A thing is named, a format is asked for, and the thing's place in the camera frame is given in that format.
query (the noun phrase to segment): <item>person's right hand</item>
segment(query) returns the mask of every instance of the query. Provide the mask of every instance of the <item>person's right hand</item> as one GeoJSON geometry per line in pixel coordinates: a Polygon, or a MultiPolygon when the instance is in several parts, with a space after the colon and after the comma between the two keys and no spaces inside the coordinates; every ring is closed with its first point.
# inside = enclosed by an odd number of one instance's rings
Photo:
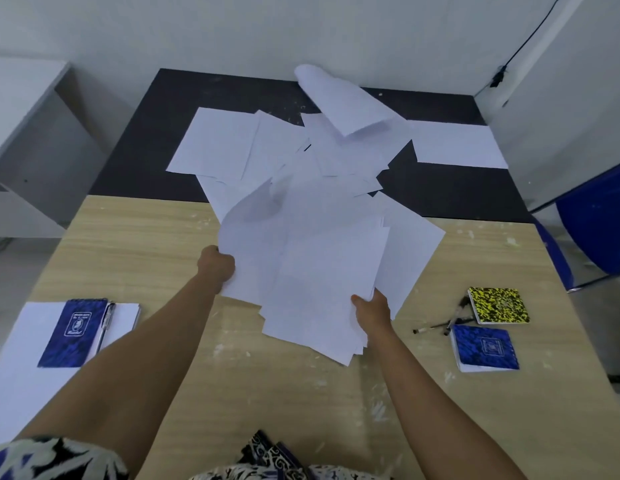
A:
{"type": "Polygon", "coordinates": [[[234,274],[234,257],[221,254],[216,246],[203,248],[197,262],[199,275],[215,287],[215,293],[221,291],[221,286],[234,274]]]}
{"type": "Polygon", "coordinates": [[[370,301],[355,294],[351,300],[356,308],[356,320],[368,338],[379,331],[392,330],[387,298],[378,289],[374,289],[374,296],[370,301]]]}

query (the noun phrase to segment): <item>yellow and black notebook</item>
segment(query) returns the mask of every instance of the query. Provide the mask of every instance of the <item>yellow and black notebook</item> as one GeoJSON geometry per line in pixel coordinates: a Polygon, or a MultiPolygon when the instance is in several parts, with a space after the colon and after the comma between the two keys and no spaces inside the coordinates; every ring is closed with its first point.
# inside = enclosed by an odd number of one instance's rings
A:
{"type": "Polygon", "coordinates": [[[470,288],[468,296],[479,323],[529,323],[530,316],[513,288],[470,288]]]}

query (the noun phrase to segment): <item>white table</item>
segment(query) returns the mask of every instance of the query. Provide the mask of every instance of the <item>white table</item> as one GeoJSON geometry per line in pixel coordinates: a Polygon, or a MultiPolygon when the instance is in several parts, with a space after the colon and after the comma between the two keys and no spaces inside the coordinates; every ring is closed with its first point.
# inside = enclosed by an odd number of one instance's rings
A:
{"type": "Polygon", "coordinates": [[[105,161],[55,92],[68,70],[0,57],[0,237],[61,237],[105,161]]]}

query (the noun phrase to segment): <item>black panel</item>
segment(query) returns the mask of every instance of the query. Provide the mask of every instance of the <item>black panel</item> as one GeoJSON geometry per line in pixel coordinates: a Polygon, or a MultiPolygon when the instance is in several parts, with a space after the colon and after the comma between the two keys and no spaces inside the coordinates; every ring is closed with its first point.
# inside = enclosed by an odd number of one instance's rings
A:
{"type": "MultiPolygon", "coordinates": [[[[484,125],[472,96],[366,89],[410,120],[484,125]]],[[[296,82],[161,69],[90,193],[207,201],[196,177],[165,171],[198,107],[269,112],[301,125],[318,112],[296,82]]],[[[507,170],[418,163],[409,144],[379,176],[384,192],[426,216],[529,221],[507,170]]]]}

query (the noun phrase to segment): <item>blue notebook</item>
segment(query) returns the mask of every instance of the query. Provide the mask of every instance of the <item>blue notebook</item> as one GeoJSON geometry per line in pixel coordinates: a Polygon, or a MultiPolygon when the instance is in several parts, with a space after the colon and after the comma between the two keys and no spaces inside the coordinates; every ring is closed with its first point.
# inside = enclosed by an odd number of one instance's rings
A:
{"type": "Polygon", "coordinates": [[[38,367],[81,367],[107,307],[107,298],[68,300],[38,367]]]}
{"type": "Polygon", "coordinates": [[[514,347],[506,330],[454,325],[450,333],[461,372],[517,371],[514,347]]]}

